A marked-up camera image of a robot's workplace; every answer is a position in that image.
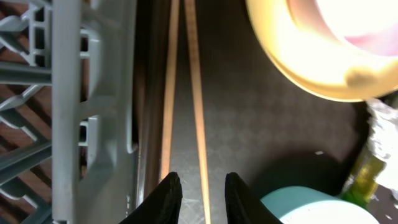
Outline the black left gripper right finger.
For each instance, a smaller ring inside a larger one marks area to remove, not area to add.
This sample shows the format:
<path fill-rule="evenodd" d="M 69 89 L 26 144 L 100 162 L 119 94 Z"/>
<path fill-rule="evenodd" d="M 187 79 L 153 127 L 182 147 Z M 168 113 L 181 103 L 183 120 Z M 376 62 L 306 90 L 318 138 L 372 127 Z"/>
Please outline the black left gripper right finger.
<path fill-rule="evenodd" d="M 282 224 L 235 172 L 226 175 L 224 196 L 228 224 Z"/>

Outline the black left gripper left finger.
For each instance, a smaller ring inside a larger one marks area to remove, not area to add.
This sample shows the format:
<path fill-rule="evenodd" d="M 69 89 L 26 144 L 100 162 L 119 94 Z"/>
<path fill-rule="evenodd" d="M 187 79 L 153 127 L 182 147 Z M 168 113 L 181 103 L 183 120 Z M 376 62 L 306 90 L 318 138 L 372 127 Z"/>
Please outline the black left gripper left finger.
<path fill-rule="evenodd" d="M 177 224 L 182 198 L 180 177 L 170 172 L 120 224 Z"/>

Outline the light blue bowl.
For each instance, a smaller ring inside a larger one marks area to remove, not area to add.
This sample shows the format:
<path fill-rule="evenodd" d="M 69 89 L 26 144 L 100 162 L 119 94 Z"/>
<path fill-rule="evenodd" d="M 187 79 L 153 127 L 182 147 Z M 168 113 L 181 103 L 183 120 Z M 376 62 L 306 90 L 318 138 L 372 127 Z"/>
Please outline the light blue bowl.
<path fill-rule="evenodd" d="M 284 187 L 261 202 L 285 224 L 379 224 L 367 210 L 308 187 Z"/>

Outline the green snack wrapper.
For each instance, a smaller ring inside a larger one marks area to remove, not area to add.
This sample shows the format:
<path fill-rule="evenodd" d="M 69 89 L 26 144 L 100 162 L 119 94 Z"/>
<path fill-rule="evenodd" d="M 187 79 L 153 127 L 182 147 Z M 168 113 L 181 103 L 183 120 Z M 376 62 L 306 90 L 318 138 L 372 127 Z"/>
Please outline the green snack wrapper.
<path fill-rule="evenodd" d="M 364 146 L 342 188 L 340 198 L 367 209 L 379 186 L 376 178 L 385 166 L 384 161 Z"/>

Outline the white napkin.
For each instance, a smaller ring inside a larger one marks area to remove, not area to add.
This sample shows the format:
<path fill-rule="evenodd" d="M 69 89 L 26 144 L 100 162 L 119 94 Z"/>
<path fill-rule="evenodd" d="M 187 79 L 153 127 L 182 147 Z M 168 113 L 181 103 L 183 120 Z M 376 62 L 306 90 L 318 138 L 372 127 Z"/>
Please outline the white napkin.
<path fill-rule="evenodd" d="M 397 109 L 381 100 L 366 101 L 371 114 L 369 144 L 373 154 L 385 163 L 376 182 L 397 190 Z"/>

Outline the wooden chopstick farther from rack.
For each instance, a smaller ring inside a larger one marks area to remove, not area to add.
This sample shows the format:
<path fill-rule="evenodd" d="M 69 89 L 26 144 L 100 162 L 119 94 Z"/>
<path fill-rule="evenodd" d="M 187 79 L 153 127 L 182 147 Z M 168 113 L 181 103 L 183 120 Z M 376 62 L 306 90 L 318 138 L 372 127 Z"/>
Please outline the wooden chopstick farther from rack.
<path fill-rule="evenodd" d="M 198 43 L 197 14 L 195 0 L 184 0 L 185 20 L 187 25 L 188 53 L 192 81 L 193 107 L 197 134 L 197 148 L 200 168 L 201 192 L 205 223 L 211 224 L 210 190 L 206 154 L 205 121 L 203 95 L 201 88 L 200 53 Z"/>

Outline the pink bowl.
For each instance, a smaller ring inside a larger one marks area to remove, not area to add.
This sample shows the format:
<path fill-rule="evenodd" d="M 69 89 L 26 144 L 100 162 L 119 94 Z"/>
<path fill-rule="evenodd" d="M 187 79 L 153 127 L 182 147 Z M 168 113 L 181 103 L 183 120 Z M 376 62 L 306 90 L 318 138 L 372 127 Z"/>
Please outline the pink bowl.
<path fill-rule="evenodd" d="M 397 57 L 397 0 L 288 0 L 295 24 L 347 47 Z"/>

